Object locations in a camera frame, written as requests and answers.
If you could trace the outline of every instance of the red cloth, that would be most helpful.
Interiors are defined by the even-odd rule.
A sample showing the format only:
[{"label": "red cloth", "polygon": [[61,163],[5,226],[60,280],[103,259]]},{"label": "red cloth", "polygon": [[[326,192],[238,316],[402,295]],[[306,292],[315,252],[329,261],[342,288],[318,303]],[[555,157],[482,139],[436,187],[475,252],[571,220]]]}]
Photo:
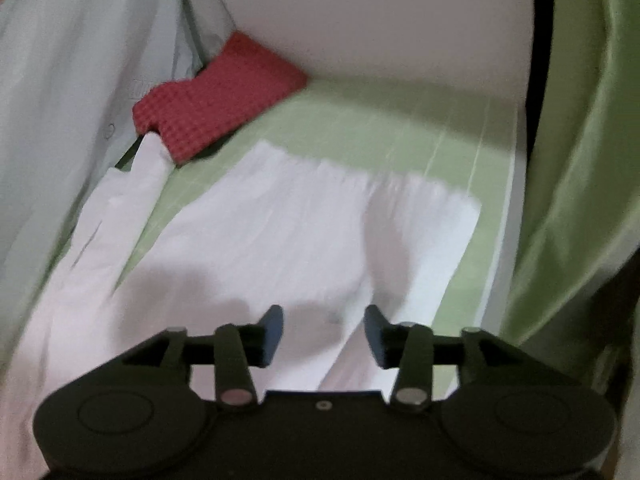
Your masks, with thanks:
[{"label": "red cloth", "polygon": [[306,74],[242,32],[191,80],[153,88],[133,107],[136,131],[155,131],[184,163],[241,124],[304,88]]}]

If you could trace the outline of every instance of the black strip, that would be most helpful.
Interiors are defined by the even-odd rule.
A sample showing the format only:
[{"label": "black strip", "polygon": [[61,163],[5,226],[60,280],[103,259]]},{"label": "black strip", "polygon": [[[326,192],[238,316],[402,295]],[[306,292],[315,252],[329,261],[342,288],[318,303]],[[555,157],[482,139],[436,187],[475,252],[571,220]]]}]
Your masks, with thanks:
[{"label": "black strip", "polygon": [[527,160],[531,157],[545,97],[549,72],[551,37],[554,28],[554,0],[533,0],[533,46],[527,88]]}]

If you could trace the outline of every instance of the green curtain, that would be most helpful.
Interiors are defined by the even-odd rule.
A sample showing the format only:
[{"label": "green curtain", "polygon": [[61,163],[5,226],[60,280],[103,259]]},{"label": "green curtain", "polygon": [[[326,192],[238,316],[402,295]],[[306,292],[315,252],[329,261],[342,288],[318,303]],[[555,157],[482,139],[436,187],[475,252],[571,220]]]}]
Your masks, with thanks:
[{"label": "green curtain", "polygon": [[502,335],[535,334],[638,226],[640,0],[556,0]]}]

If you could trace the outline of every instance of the bed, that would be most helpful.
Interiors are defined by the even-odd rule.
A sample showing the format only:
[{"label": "bed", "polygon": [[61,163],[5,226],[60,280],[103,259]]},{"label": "bed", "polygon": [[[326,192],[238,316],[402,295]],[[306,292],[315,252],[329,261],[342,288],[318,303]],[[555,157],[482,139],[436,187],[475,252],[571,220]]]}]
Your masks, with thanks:
[{"label": "bed", "polygon": [[[466,189],[482,205],[465,256],[433,323],[496,332],[510,284],[524,193],[518,138],[523,115],[511,102],[425,83],[315,79],[240,128],[221,148],[171,174],[123,278],[183,206],[199,197],[259,140],[295,155],[369,171],[416,171]],[[452,368],[436,370],[443,396]]]}]

